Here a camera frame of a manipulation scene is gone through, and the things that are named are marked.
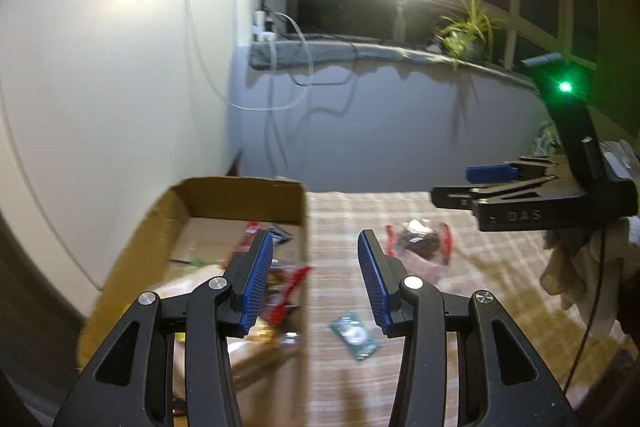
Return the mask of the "white power adapter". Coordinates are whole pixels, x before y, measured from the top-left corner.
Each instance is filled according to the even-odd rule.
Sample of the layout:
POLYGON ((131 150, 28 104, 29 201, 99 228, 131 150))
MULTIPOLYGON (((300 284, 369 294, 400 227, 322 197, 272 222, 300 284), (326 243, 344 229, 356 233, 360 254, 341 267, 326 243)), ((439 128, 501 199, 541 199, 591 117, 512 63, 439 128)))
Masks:
POLYGON ((273 29, 274 21, 269 11, 256 10, 253 17, 252 35, 255 42, 273 42, 277 39, 277 31, 273 29))

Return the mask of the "chocolate cake red-edged pack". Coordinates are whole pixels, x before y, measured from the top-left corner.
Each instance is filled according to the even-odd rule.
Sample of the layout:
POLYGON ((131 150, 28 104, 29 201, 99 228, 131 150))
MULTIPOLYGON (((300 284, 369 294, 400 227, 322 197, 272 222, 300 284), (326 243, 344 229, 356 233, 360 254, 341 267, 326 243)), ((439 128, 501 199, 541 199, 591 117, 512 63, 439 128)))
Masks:
POLYGON ((309 265, 273 262, 260 309, 260 317, 270 326, 279 326, 295 308, 292 296, 310 271, 309 265))

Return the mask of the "green candy packet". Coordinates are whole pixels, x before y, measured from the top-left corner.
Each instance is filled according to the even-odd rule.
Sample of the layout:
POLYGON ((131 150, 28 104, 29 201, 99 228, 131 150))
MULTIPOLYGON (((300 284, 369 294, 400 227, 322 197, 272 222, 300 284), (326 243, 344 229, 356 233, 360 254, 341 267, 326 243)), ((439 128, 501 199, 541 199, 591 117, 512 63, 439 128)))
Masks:
POLYGON ((173 265, 179 265, 179 267, 183 267, 186 269, 193 269, 193 270, 202 269, 207 267, 208 265, 207 262, 201 259, 190 259, 190 260, 170 259, 169 262, 172 263, 173 265))

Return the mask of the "teal mint candy packet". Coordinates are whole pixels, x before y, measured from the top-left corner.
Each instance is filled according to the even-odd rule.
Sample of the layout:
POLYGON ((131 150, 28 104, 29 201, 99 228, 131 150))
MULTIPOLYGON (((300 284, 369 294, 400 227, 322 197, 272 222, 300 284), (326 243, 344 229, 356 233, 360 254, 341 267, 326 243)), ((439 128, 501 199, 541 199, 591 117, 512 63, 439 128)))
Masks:
POLYGON ((346 346, 356 361, 370 358, 378 350, 378 342, 356 312, 348 311, 332 320, 329 328, 346 346))

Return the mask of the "black candy packet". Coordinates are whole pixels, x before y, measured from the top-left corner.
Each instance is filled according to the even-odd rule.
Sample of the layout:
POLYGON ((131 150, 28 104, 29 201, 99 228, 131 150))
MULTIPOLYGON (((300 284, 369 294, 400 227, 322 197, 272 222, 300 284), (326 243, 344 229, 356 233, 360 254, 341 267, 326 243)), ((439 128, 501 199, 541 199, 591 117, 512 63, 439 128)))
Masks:
POLYGON ((275 223, 273 223, 272 225, 269 225, 268 232, 271 235, 272 243, 274 247, 282 246, 286 243, 292 242, 293 240, 293 235, 290 232, 286 231, 285 229, 282 229, 281 227, 279 227, 279 225, 276 225, 275 223))

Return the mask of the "green paper bag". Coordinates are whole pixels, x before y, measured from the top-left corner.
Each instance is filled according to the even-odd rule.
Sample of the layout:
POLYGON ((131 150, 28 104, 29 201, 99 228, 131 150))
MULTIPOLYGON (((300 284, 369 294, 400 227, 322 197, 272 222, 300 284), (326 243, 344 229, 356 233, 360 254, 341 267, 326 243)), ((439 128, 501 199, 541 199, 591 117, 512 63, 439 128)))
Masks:
POLYGON ((558 132, 552 122, 546 122, 536 132, 529 153, 534 157, 548 157, 556 153, 561 146, 558 132))

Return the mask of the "potted spider plant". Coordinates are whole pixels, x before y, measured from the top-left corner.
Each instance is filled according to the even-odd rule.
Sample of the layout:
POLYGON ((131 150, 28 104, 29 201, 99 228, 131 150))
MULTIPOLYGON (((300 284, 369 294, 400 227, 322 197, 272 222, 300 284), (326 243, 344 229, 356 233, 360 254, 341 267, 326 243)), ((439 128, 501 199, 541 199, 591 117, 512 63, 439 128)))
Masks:
POLYGON ((494 60, 496 32, 504 20, 488 14, 480 0, 460 0, 462 15, 442 15, 446 23, 437 31, 445 52, 457 62, 491 63, 494 60))

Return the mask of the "pink sandwich bread pack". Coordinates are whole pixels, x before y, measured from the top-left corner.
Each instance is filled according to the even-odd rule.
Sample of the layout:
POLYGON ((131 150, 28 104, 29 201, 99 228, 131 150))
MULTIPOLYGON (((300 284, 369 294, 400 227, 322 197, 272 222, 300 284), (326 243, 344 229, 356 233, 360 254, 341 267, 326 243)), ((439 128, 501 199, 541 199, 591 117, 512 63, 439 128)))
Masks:
MULTIPOLYGON (((195 269, 184 268, 177 277, 153 287, 160 298, 182 296, 213 277, 221 277, 224 270, 220 265, 204 265, 195 269)), ((241 390, 273 374, 299 351, 302 337, 295 326, 270 326, 258 317, 250 332, 242 339, 227 339, 232 378, 241 390)))

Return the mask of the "black tripod stand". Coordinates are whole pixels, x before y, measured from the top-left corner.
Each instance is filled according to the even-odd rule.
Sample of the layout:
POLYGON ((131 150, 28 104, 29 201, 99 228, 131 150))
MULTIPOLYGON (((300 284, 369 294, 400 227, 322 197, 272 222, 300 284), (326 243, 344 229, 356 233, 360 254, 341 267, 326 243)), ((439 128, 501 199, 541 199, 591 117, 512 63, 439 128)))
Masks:
POLYGON ((397 43, 406 41, 407 22, 405 18, 405 0, 396 0, 396 16, 393 26, 393 40, 397 43))

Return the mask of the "pink plaid tablecloth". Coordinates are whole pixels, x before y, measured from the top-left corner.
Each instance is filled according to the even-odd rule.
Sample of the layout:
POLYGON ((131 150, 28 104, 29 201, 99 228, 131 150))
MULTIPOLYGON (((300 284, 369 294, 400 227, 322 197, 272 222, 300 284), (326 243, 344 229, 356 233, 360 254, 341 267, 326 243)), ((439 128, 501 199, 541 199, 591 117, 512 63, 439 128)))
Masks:
POLYGON ((482 233, 465 211, 434 207, 424 192, 310 193, 299 379, 265 377, 244 390, 249 426, 385 426, 401 366, 400 339, 382 338, 358 362, 329 323, 354 311, 373 325, 357 259, 363 230, 425 217, 450 225, 454 253, 432 286, 446 308, 445 372, 427 377, 413 400, 420 426, 566 426, 573 407, 603 377, 626 343, 620 329, 585 339, 576 311, 539 286, 547 254, 536 232, 482 233))

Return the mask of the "brown cardboard box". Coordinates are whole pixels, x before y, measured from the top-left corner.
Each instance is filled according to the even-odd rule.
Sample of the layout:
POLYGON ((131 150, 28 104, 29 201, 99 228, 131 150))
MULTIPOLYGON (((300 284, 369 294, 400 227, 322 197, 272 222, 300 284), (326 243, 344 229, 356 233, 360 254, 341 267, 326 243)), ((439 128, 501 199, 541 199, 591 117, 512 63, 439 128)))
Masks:
POLYGON ((293 235, 273 261, 308 265, 306 190, 291 180, 210 176, 183 181, 160 196, 122 250, 77 343, 86 366, 134 298, 177 277, 170 259, 201 259, 222 269, 246 225, 275 223, 293 235))

